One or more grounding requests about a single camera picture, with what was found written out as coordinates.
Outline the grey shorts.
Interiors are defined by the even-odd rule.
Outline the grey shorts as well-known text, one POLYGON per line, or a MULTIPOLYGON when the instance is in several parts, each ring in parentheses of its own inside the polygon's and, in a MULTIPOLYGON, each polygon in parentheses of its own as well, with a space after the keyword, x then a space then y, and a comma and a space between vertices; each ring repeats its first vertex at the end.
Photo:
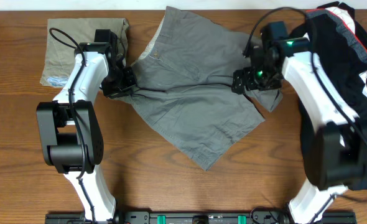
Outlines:
POLYGON ((208 170, 264 121, 279 90, 231 91, 235 71, 248 67, 248 34, 226 29, 190 11, 166 7, 145 51, 132 64, 137 87, 124 98, 181 152, 208 170))

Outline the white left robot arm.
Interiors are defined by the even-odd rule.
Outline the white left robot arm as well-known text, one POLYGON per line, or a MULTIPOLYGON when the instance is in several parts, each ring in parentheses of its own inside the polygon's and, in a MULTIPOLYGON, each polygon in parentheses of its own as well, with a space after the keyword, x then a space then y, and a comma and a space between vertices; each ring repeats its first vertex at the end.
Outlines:
POLYGON ((104 142, 94 104, 100 91, 111 99, 132 92, 136 78, 123 65, 116 44, 80 43, 75 48, 75 66, 67 84, 52 101, 37 106, 44 160, 73 185, 85 209, 80 217, 48 215, 47 223, 121 220, 100 166, 104 142))

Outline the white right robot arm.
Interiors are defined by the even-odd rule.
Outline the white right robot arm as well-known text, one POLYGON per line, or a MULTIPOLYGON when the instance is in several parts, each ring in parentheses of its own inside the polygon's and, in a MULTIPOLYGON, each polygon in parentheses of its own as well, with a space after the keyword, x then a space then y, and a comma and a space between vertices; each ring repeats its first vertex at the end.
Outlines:
POLYGON ((327 208, 347 190, 367 189, 367 117, 345 101, 306 37, 248 42, 248 67, 234 72, 232 90, 274 90, 287 81, 297 93, 310 131, 302 138, 306 179, 279 223, 341 223, 327 208))

